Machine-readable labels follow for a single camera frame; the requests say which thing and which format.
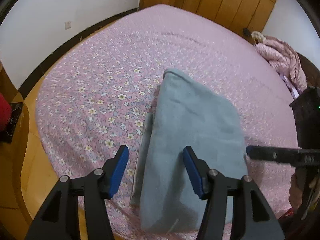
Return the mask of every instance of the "floral bedspread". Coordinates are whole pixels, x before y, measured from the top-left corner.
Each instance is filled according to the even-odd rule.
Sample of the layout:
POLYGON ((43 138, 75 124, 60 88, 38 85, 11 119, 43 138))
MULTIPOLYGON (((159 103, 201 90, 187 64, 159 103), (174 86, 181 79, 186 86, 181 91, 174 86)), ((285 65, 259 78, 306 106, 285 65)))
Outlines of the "floral bedspread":
MULTIPOLYGON (((119 192, 106 204, 113 231, 124 239, 196 235, 142 232, 139 209, 129 205, 144 118, 156 106, 154 93, 166 68, 178 68, 229 99, 238 109, 248 144, 297 147, 292 96, 247 41, 166 5, 122 18, 56 63, 41 86, 36 120, 59 176, 84 176, 102 167, 121 144, 129 147, 119 192)), ((275 213, 288 209, 292 169, 250 160, 248 167, 275 213)))

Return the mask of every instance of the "wooden bed frame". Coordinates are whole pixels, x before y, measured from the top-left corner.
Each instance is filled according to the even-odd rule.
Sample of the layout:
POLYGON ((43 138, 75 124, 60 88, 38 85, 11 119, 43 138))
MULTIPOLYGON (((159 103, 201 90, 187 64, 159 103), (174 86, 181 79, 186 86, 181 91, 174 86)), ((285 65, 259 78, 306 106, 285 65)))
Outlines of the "wooden bed frame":
POLYGON ((320 70, 305 56, 298 53, 301 67, 307 77, 307 85, 320 87, 320 70))

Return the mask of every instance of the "metal screw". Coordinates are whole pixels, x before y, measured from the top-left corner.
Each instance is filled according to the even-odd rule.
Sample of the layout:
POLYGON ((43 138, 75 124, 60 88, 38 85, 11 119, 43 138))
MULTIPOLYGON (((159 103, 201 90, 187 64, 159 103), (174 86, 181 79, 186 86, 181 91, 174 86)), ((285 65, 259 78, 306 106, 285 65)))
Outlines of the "metal screw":
POLYGON ((212 176, 217 176, 219 174, 219 172, 215 169, 210 169, 209 170, 209 174, 212 175, 212 176))
POLYGON ((244 175, 244 180, 246 181, 246 182, 250 182, 250 181, 252 181, 252 179, 251 179, 251 177, 249 176, 249 175, 244 175))
POLYGON ((63 175, 60 177, 61 182, 66 182, 68 179, 69 179, 69 177, 67 175, 63 175))
POLYGON ((95 169, 93 172, 95 175, 101 175, 103 173, 103 169, 95 169))

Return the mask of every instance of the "item on shelf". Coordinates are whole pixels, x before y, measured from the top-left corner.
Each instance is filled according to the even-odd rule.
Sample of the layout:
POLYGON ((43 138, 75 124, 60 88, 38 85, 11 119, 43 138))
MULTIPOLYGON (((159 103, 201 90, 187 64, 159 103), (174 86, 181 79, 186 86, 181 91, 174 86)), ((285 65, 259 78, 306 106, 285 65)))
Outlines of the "item on shelf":
POLYGON ((11 117, 11 106, 0 93, 0 131, 4 131, 11 117))

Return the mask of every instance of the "folded towel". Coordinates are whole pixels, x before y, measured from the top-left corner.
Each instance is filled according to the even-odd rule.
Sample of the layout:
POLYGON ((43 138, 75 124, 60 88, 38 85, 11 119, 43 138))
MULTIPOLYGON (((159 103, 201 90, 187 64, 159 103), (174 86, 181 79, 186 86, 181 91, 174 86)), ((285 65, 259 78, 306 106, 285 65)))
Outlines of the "folded towel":
POLYGON ((136 170, 134 172, 133 189, 130 198, 130 205, 140 205, 140 196, 143 183, 144 168, 148 154, 151 132, 153 124, 153 114, 147 113, 143 124, 143 136, 141 138, 139 155, 137 158, 136 170))
MULTIPOLYGON (((176 69, 164 72, 148 152, 146 145, 143 142, 144 150, 139 151, 147 154, 139 156, 145 167, 141 168, 143 161, 137 165, 140 172, 144 170, 140 218, 145 231, 186 232, 200 227, 206 202, 193 192, 182 160, 185 146, 225 176, 240 179, 247 174, 244 136, 234 106, 176 69)), ((137 191, 132 203, 139 203, 137 191)), ((231 220, 229 197, 226 222, 231 220)))

